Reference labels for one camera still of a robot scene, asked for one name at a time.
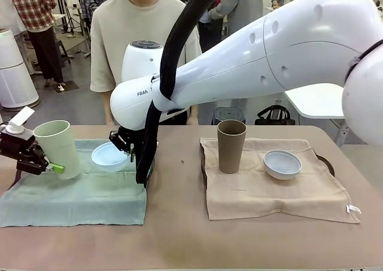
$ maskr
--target black bag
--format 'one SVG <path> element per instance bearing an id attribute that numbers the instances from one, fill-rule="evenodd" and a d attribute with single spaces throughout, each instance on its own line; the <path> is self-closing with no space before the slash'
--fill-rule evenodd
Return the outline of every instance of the black bag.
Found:
<path id="1" fill-rule="evenodd" d="M 273 112 L 278 113 L 278 119 L 272 120 L 271 115 Z M 295 120 L 290 118 L 290 113 L 284 106 L 281 105 L 272 105 L 264 109 L 258 114 L 258 119 L 254 123 L 256 126 L 294 126 Z"/>

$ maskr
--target person's hand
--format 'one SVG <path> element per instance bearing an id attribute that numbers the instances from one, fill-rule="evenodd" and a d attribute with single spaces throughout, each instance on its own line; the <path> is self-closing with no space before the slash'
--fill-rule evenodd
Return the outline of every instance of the person's hand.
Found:
<path id="1" fill-rule="evenodd" d="M 211 22 L 211 17 L 209 15 L 209 12 L 206 10 L 205 13 L 202 15 L 201 19 L 199 20 L 203 24 L 207 24 Z"/>
<path id="2" fill-rule="evenodd" d="M 279 7 L 280 6 L 279 6 L 278 2 L 273 1 L 273 9 L 275 10 L 275 9 L 278 9 Z"/>
<path id="3" fill-rule="evenodd" d="M 189 119 L 187 120 L 186 124 L 188 126 L 197 126 L 199 125 L 198 118 L 194 116 L 190 116 Z"/>

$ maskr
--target white bowl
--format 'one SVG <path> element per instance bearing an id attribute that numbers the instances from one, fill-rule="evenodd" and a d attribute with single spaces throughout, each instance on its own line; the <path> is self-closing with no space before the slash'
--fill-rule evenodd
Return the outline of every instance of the white bowl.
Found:
<path id="1" fill-rule="evenodd" d="M 112 142 L 107 142 L 92 152 L 92 161 L 105 172 L 117 172 L 130 164 L 130 156 L 119 151 Z"/>
<path id="2" fill-rule="evenodd" d="M 302 169 L 302 163 L 298 157 L 283 150 L 272 150 L 266 153 L 263 164 L 269 175 L 280 180 L 295 178 Z"/>

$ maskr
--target cup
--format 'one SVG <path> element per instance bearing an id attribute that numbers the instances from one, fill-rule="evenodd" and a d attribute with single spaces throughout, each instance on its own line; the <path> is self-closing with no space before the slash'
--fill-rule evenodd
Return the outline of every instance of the cup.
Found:
<path id="1" fill-rule="evenodd" d="M 246 137 L 246 124 L 224 120 L 218 124 L 218 161 L 220 170 L 233 174 L 239 170 Z"/>
<path id="2" fill-rule="evenodd" d="M 49 121 L 34 130 L 34 136 L 50 162 L 64 167 L 60 179 L 75 178 L 80 173 L 71 125 L 65 120 Z"/>

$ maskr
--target shoe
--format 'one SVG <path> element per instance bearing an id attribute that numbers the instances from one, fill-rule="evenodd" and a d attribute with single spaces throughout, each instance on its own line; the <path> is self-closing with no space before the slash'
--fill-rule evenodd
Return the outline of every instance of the shoe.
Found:
<path id="1" fill-rule="evenodd" d="M 52 79 L 45 80 L 45 85 L 44 85 L 44 87 L 50 87 L 51 84 L 52 84 Z"/>

